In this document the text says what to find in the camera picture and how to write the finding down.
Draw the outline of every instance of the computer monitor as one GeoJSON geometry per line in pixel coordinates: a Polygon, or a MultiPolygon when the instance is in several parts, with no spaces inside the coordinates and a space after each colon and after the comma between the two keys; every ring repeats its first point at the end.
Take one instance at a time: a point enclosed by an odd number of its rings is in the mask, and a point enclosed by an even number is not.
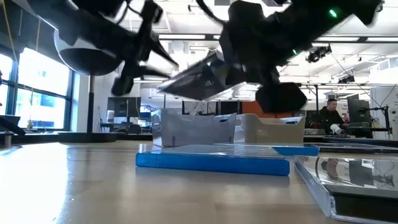
{"type": "Polygon", "coordinates": [[[115,117],[139,117],[141,97],[108,97],[108,110],[114,111],[115,117]]]}
{"type": "Polygon", "coordinates": [[[369,110],[369,102],[364,100],[347,100],[348,116],[350,123],[372,123],[371,112],[369,110]]]}

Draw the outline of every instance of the wooden table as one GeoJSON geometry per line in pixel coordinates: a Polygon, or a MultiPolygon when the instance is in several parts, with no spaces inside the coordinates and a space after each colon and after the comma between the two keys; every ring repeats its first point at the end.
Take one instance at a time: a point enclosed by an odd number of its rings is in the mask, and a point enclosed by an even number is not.
{"type": "Polygon", "coordinates": [[[0,151],[0,223],[337,223],[294,166],[289,177],[136,167],[139,143],[0,151]]]}

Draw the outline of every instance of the man sitting at desk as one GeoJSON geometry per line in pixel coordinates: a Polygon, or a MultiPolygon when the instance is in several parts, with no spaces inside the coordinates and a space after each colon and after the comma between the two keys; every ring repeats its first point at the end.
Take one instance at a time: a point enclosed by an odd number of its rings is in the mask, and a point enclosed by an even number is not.
{"type": "Polygon", "coordinates": [[[322,110],[319,111],[319,116],[321,120],[330,127],[332,124],[344,124],[343,119],[337,110],[337,100],[329,99],[327,106],[324,106],[322,110]]]}

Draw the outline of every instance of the window frame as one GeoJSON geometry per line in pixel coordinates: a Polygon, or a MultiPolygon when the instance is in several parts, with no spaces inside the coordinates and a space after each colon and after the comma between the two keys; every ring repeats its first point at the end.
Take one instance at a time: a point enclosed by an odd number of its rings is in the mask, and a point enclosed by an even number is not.
{"type": "MultiPolygon", "coordinates": [[[[21,53],[22,52],[16,52],[18,61],[21,59],[20,58],[21,53]]],[[[64,114],[64,119],[63,119],[63,128],[62,129],[37,128],[37,130],[38,131],[48,131],[48,130],[49,131],[70,131],[70,128],[71,128],[70,120],[71,120],[71,115],[72,115],[73,82],[75,81],[75,72],[69,68],[67,94],[64,96],[64,95],[60,95],[58,93],[53,93],[51,91],[40,90],[40,89],[32,88],[30,86],[18,83],[18,69],[19,68],[18,68],[17,62],[15,61],[14,54],[13,54],[12,50],[0,45],[0,54],[3,54],[12,59],[12,69],[11,69],[11,73],[10,73],[10,79],[2,81],[2,85],[8,86],[7,102],[6,102],[6,105],[3,105],[6,107],[6,114],[15,115],[15,113],[16,113],[18,89],[29,90],[29,91],[32,90],[34,93],[39,93],[39,94],[47,95],[47,96],[53,96],[56,98],[62,98],[65,100],[65,114],[64,114]]]]}

